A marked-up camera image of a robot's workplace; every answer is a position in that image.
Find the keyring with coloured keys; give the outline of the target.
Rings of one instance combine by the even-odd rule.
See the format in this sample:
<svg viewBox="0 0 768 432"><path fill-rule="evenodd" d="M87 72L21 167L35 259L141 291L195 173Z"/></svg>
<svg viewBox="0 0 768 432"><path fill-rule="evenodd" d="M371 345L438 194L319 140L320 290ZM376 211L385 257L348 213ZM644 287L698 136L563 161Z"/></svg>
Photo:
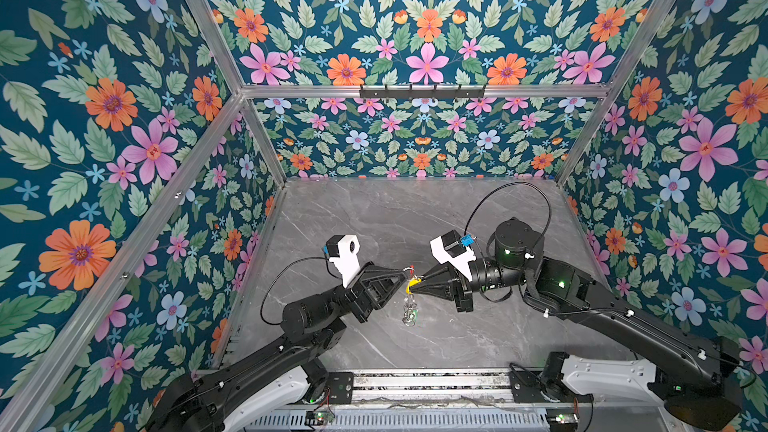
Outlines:
<svg viewBox="0 0 768 432"><path fill-rule="evenodd" d="M411 291L413 285L421 282L421 279L416 275L413 266L408 266L404 269L407 275L406 281L406 298L404 300L404 314L402 322L407 327L414 327L418 315L418 306L414 294Z"/></svg>

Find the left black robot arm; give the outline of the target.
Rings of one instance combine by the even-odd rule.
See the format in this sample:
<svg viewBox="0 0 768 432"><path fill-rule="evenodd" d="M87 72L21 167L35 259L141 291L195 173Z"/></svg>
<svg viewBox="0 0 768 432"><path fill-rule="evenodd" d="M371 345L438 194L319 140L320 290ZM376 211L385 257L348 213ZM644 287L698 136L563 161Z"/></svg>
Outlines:
<svg viewBox="0 0 768 432"><path fill-rule="evenodd" d="M239 431L275 409L324 395L328 370L319 357L341 340L351 315L365 323L407 282L404 270L366 263L347 287L338 285L283 308L282 334L244 359L169 385L146 431Z"/></svg>

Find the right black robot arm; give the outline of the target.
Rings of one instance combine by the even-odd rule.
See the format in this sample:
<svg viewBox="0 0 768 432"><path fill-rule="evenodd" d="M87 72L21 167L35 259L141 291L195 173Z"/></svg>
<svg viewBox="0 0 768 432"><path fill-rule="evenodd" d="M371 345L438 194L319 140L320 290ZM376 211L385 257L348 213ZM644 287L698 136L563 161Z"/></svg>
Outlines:
<svg viewBox="0 0 768 432"><path fill-rule="evenodd" d="M552 352L540 372L510 368L515 396L554 402L621 397L663 407L693 427L716 431L742 411L736 370L738 347L726 338L684 332L615 297L591 274L544 254L544 236L511 218L492 236L493 254L479 256L473 239L450 231L430 243L436 266L409 291L474 309L474 297L489 290L518 291L545 318L568 320L599 332L635 354L627 361L595 360Z"/></svg>

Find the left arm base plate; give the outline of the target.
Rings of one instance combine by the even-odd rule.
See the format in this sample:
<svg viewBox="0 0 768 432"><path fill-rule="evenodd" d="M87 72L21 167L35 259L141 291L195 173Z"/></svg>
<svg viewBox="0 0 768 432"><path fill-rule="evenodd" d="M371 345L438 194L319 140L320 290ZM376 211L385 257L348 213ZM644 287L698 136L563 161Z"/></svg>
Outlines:
<svg viewBox="0 0 768 432"><path fill-rule="evenodd" d="M355 385L353 372L313 372L308 375L309 388L301 401L305 404L329 403L348 405L352 403Z"/></svg>

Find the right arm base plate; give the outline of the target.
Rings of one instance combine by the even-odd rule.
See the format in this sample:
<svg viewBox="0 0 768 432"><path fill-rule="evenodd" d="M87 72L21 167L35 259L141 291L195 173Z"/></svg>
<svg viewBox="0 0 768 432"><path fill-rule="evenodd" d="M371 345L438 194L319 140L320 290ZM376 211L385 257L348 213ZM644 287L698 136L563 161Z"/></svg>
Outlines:
<svg viewBox="0 0 768 432"><path fill-rule="evenodd" d="M516 362L509 363L508 378L513 398L518 403L569 403L579 395L565 384L563 367L570 355L550 352L541 370L533 370Z"/></svg>

